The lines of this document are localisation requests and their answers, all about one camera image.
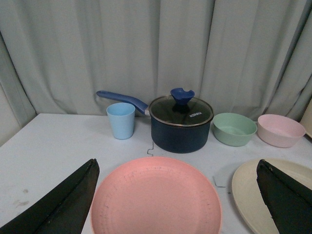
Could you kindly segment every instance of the cup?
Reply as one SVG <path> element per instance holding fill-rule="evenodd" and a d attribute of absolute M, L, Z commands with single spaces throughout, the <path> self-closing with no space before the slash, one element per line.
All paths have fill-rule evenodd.
<path fill-rule="evenodd" d="M 124 140 L 133 135 L 135 110 L 134 105 L 124 102 L 107 107 L 107 116 L 116 139 Z"/>

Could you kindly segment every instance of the pot rim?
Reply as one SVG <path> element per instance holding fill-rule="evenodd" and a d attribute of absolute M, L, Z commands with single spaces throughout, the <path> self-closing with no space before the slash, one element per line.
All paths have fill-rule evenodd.
<path fill-rule="evenodd" d="M 208 122 L 211 122 L 215 116 L 214 114 L 214 110 L 212 108 L 212 106 L 210 104 L 208 104 L 207 102 L 205 102 L 204 100 L 201 100 L 199 98 L 196 98 L 196 97 L 193 97 L 191 100 L 196 100 L 196 101 L 200 101 L 202 102 L 203 104 L 205 104 L 210 110 L 211 110 L 211 114 L 209 116 L 208 119 L 206 119 L 205 121 L 201 122 L 201 123 L 197 123 L 197 124 L 176 124 L 176 123 L 169 123 L 169 122 L 166 122 L 166 121 L 163 121 L 162 119 L 160 118 L 157 118 L 153 112 L 151 111 L 151 106 L 158 100 L 160 99 L 163 99 L 163 98 L 168 98 L 168 97 L 172 97 L 171 95 L 165 95 L 165 96 L 162 96 L 162 97 L 158 97 L 156 99 L 154 99 L 151 104 L 149 105 L 149 113 L 150 113 L 150 116 L 154 119 L 156 119 L 157 121 L 161 122 L 161 123 L 164 123 L 166 125 L 170 125 L 170 126 L 174 126 L 174 127 L 183 127 L 183 128 L 190 128 L 190 127 L 197 127 L 197 126 L 200 126 L 200 125 L 203 125 L 203 124 L 206 124 Z"/>

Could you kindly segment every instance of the white table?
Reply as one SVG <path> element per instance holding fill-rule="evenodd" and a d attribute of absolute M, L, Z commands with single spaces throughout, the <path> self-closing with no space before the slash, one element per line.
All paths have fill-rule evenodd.
<path fill-rule="evenodd" d="M 100 182 L 116 167 L 135 158 L 167 156 L 199 169 L 215 186 L 223 210 L 224 234 L 252 234 L 235 206 L 232 176 L 254 158 L 282 158 L 312 168 L 312 142 L 303 137 L 291 148 L 270 146 L 254 135 L 242 147 L 220 143 L 209 133 L 193 153 L 169 153 L 153 144 L 150 119 L 137 117 L 134 135 L 115 139 L 106 116 L 39 114 L 0 147 L 0 227 L 36 203 L 91 158 L 100 166 Z M 87 217 L 83 234 L 91 234 Z"/>

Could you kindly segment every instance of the blue lid knob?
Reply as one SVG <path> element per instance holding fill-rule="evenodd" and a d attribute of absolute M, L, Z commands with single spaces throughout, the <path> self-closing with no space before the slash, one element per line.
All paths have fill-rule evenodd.
<path fill-rule="evenodd" d="M 195 95 L 193 90 L 186 92 L 186 91 L 184 91 L 183 88 L 175 88 L 175 89 L 171 90 L 170 93 L 178 105 L 187 105 L 187 103 Z"/>

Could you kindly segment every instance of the gray curtain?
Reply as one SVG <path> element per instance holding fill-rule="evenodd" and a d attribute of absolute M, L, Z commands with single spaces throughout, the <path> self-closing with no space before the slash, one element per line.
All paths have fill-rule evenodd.
<path fill-rule="evenodd" d="M 183 87 L 216 114 L 299 120 L 312 95 L 311 6 L 311 0 L 0 1 L 0 31 L 23 97 L 37 113 L 105 115 L 113 101 L 96 97 L 97 90 L 150 103 Z M 0 76 L 17 107 L 12 79 Z"/>
<path fill-rule="evenodd" d="M 35 109 L 28 100 L 14 69 L 10 55 L 0 34 L 0 93 L 1 96 L 1 137 L 9 139 L 11 134 L 24 127 L 35 116 Z"/>

